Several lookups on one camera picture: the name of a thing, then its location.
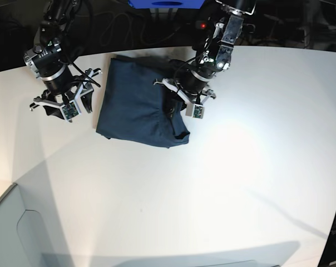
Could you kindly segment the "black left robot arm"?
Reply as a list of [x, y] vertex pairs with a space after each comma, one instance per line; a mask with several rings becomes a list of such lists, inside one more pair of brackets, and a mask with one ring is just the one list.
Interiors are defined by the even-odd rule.
[[169, 118], [181, 111], [192, 118], [203, 118], [205, 102], [216, 99], [209, 82], [217, 73], [230, 68], [244, 19], [251, 16], [256, 7], [256, 1], [217, 1], [217, 4], [207, 20], [196, 22], [196, 28], [206, 33], [204, 39], [192, 47], [195, 56], [186, 61], [170, 60], [173, 76], [154, 81], [168, 91], [165, 112]]

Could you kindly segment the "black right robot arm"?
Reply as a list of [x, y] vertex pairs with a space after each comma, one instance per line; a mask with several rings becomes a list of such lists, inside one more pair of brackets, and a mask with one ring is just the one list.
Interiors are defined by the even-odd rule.
[[[86, 7], [89, 23], [83, 44], [71, 44], [68, 33], [78, 11]], [[92, 112], [92, 94], [100, 84], [93, 78], [100, 68], [81, 70], [75, 60], [87, 48], [93, 30], [93, 8], [90, 1], [48, 1], [43, 21], [33, 40], [33, 47], [23, 54], [27, 67], [45, 85], [29, 109], [43, 107], [47, 116], [66, 122], [80, 115], [81, 107]]]

